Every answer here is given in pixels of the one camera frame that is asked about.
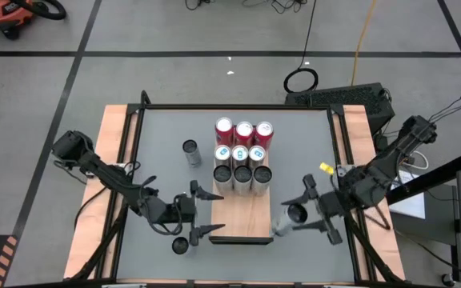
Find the black hose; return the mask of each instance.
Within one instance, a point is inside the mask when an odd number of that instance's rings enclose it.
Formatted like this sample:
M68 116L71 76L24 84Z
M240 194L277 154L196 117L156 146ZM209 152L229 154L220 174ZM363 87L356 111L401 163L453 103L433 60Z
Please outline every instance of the black hose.
M44 10L41 10L40 8L30 5L26 2L26 0L11 0L12 3L15 3L19 5L19 7L24 8L28 10L29 12L36 14L38 16L44 17L46 19L50 20L63 20L67 16L67 12L65 11L65 8L63 8L63 5L58 2L58 0L44 0L45 2L48 2L54 8L58 10L57 13L50 13Z

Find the red soda can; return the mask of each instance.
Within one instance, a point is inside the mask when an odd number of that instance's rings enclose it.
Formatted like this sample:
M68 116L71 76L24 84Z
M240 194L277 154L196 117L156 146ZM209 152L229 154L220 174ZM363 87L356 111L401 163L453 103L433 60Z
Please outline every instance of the red soda can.
M221 117L214 125L216 131L216 142L218 145L232 147L234 144L234 126L232 120L227 117Z
M243 121L236 125L235 145L243 145L247 149L254 145L254 127L252 124Z
M255 145L259 145L264 150L270 148L271 139L273 138L273 126L271 123L263 121L257 124L255 127L254 142Z

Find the yellow tag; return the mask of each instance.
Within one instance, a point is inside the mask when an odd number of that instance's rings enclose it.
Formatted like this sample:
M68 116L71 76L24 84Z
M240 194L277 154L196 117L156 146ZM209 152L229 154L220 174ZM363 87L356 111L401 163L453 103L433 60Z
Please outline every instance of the yellow tag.
M334 168L332 166L326 164L325 162L321 162L321 165L319 165L319 169L327 172L329 175L334 174Z

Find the gray floor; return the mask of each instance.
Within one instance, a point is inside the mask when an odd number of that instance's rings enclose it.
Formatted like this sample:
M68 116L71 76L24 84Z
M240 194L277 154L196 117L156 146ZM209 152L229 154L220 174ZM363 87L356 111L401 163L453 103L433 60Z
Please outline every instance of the gray floor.
M62 0L69 18L37 18L11 42L0 33L0 51L45 51L40 57L0 57L0 234L11 234L62 96L75 51L94 3ZM276 14L268 5L244 8L216 0L188 11L182 0L102 0L86 51L300 51L311 5ZM319 0L308 50L353 51L370 0ZM447 0L461 34L461 1ZM380 0L364 51L460 52L436 0ZM47 51L72 52L49 57ZM137 102L147 90L155 103L282 103L283 79L299 57L85 57L68 96L58 134L81 130L96 140L103 107ZM353 58L306 58L319 88L349 85ZM390 89L397 130L413 114L430 116L461 95L461 58L360 58L356 83ZM306 75L292 89L311 84ZM438 123L438 141L421 147L435 168L461 155L461 111ZM48 159L6 284L59 281L69 252L74 214L83 187ZM439 284L449 269L398 238L407 277ZM420 241L444 258L449 247Z

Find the gray table surface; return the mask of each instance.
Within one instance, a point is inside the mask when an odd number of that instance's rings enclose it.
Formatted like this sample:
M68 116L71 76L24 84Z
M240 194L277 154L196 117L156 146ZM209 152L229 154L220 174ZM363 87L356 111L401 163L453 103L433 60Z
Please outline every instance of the gray table surface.
M271 217L281 213L280 202L302 194L302 177L312 173L320 193L331 190L328 175L319 164L335 164L326 111L280 110L146 110L137 160L142 168L136 183L157 175L150 186L159 189L165 202L189 191L190 180L210 190L214 168L214 123L222 116L234 123L271 122L275 136L270 148ZM182 143L194 139L202 165L191 169ZM308 205L309 221L316 221L314 205ZM198 223L210 223L210 202L198 202ZM145 218L129 213L122 241L118 278L198 279L266 282L353 282L350 249L344 222L333 223L343 243L332 246L325 234L315 230L294 232L267 246L214 245L206 236L184 255L171 250L174 236L156 234ZM189 225L181 236L187 237Z

